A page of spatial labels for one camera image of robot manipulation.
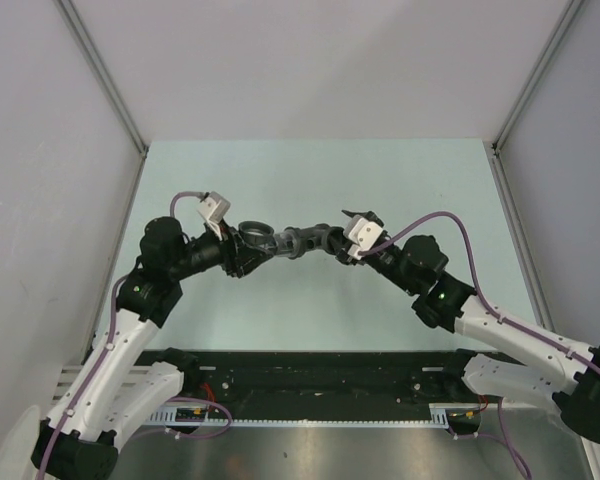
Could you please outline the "grey tee pipe fitting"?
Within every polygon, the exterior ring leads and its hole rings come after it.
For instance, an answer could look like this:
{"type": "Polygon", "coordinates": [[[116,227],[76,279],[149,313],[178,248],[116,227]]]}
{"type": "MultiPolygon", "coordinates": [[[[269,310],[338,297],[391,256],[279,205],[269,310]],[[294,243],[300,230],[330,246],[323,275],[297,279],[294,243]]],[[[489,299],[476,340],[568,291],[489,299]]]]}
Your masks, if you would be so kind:
{"type": "Polygon", "coordinates": [[[289,259],[300,258],[316,250],[327,253],[327,231],[331,227],[335,226],[317,224],[306,228],[287,227],[283,232],[290,233],[295,241],[295,251],[289,259]]]}

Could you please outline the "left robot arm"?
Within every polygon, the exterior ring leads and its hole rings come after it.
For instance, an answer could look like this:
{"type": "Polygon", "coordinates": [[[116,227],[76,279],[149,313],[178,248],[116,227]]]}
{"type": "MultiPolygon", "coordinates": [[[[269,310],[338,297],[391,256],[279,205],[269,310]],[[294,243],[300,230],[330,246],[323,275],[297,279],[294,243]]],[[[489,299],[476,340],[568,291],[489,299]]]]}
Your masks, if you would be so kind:
{"type": "Polygon", "coordinates": [[[201,376],[179,350],[168,351],[130,391],[121,386],[181,299],[183,280],[214,267],[241,278],[276,249],[273,229],[261,222],[211,222],[192,239],[172,216],[149,222],[133,269],[112,288],[102,338],[40,423],[31,455],[37,478],[109,478],[121,450],[152,413],[174,397],[194,397],[201,376]]]}

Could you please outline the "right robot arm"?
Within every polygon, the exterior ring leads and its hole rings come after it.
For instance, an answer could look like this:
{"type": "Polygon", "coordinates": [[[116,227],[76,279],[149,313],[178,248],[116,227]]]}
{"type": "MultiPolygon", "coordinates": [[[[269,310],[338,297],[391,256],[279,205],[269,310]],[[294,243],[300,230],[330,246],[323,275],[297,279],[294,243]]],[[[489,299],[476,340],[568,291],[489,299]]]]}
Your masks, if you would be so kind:
{"type": "Polygon", "coordinates": [[[389,236],[372,213],[352,214],[332,227],[327,251],[344,264],[364,263],[414,297],[412,309],[428,327],[482,342],[512,358],[486,370],[473,355],[443,373],[441,388],[453,401],[474,392],[508,397],[555,412],[579,436],[600,444],[600,343],[596,346],[532,325],[490,302],[480,287],[474,254],[466,252],[472,281],[447,272],[448,257],[432,235],[416,235],[420,218],[389,236]]]}

